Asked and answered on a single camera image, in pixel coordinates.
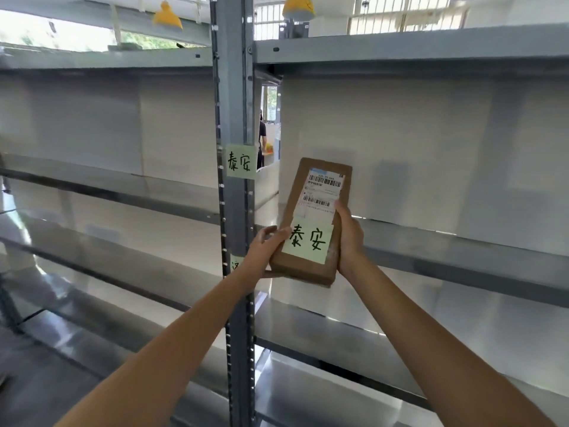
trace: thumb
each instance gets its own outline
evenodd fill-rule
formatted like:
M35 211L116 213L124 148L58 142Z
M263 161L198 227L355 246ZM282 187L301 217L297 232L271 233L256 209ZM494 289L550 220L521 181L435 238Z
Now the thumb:
M340 219L342 219L342 224L348 224L348 222L352 220L352 213L350 213L350 209L346 207L342 202L337 200L334 202L334 207L336 207L336 211L338 211Z
M265 241L265 248L273 254L279 244L286 240L292 232L291 227L281 228L277 230L272 237Z

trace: forearm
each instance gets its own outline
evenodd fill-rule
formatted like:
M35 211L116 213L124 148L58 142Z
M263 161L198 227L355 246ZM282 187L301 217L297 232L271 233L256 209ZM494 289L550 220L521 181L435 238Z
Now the forearm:
M447 427L552 426L537 407L363 255L346 277Z
M238 300L245 269L237 269L128 359L75 406L57 427L157 426L202 362Z

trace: barcode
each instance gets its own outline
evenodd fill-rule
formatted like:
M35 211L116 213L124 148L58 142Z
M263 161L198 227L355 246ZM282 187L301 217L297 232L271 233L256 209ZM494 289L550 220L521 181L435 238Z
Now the barcode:
M324 177L321 175L311 175L311 176L309 176L309 180L314 181L315 183L329 184L330 186L336 186L336 187L339 187L342 185L342 183L340 183L339 181L332 180L330 178L327 178L327 177Z
M323 201L321 199L317 199L315 197L312 197L310 195L304 195L304 197L302 198L303 201L307 201L307 202L313 202L315 204L318 205L324 205L326 207L330 206L330 201Z

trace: gray floor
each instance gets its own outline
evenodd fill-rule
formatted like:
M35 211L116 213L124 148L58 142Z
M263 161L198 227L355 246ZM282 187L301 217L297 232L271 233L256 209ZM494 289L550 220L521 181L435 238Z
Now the gray floor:
M51 427L99 380L33 340L0 326L0 426Z

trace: cardboard package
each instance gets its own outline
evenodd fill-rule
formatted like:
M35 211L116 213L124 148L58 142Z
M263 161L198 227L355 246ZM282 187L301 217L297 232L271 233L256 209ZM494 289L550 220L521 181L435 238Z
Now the cardboard package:
M309 173L314 173L311 172L311 170L323 170L340 174L340 176L343 177L343 182L338 199L343 204L348 204L350 185L352 182L352 167L345 164L303 157L296 172L293 188L288 196L286 209L280 225L281 228L290 226L293 222L295 208L297 204L299 204L301 193L305 191L305 183L309 182ZM340 256L341 222L338 213L333 214L331 223L333 229L330 238L330 247L327 253L323 253L325 255L325 262L323 264L283 252L283 247L286 244L284 243L276 250L269 262L272 271L306 282L331 286L334 280L336 280L336 270L338 269L338 259ZM303 236L305 237L304 242L309 240L309 234Z

